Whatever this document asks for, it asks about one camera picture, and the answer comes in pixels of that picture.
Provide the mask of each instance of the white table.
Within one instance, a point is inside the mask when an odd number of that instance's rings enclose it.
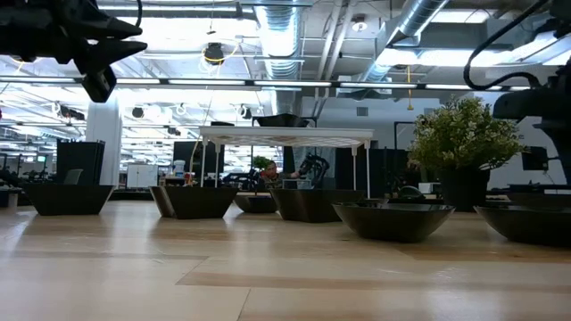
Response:
[[[260,127],[199,127],[203,145],[211,141],[216,146],[216,177],[219,174],[218,159],[220,147],[229,145],[291,146],[291,147],[335,147],[351,148],[353,156],[353,188],[357,189],[357,149],[365,146],[367,151],[367,197],[370,198],[370,164],[368,151],[373,139],[373,129],[343,128],[260,128]],[[201,186],[204,185],[203,152]]]

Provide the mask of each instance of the person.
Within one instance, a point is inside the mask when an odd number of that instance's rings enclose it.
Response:
[[[266,169],[261,172],[261,180],[266,188],[282,188],[284,187],[284,179],[297,179],[299,177],[299,172],[277,173],[277,165],[274,161],[271,161]]]

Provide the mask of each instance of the chair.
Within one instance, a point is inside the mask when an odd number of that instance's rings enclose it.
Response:
[[[77,185],[83,169],[70,169],[63,179],[64,185]]]

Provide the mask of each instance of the exposed duct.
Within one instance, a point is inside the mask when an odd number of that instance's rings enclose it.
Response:
[[[271,79],[298,79],[299,62],[288,60],[299,48],[301,11],[292,6],[257,6],[254,9],[260,22],[260,41],[266,60],[266,71]],[[276,114],[301,113],[302,93],[276,91],[272,94],[272,108]]]
[[[394,45],[407,38],[415,37],[413,45],[417,45],[420,33],[428,26],[436,14],[448,3],[449,0],[408,0],[402,7],[401,15],[395,21],[384,23],[377,38],[378,57],[387,45]],[[383,80],[390,65],[384,65],[377,59],[367,67],[360,81],[379,82]]]

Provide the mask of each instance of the white column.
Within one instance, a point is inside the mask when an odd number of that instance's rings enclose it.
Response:
[[[371,149],[371,142],[365,142],[365,149],[367,150],[367,198],[371,198],[371,171],[370,171],[370,159],[368,158],[368,150]]]
[[[206,167],[206,146],[208,146],[208,139],[203,137],[203,162],[201,165],[200,187],[204,187],[204,168]]]
[[[357,146],[351,147],[353,156],[353,190],[357,191]]]
[[[219,176],[219,168],[218,168],[218,160],[220,156],[220,144],[215,144],[215,151],[216,151],[216,177],[214,178],[214,187],[218,187],[218,176]]]
[[[105,142],[101,179],[99,180],[101,185],[119,185],[122,117],[122,108],[117,94],[112,94],[107,103],[89,103],[86,142]]]

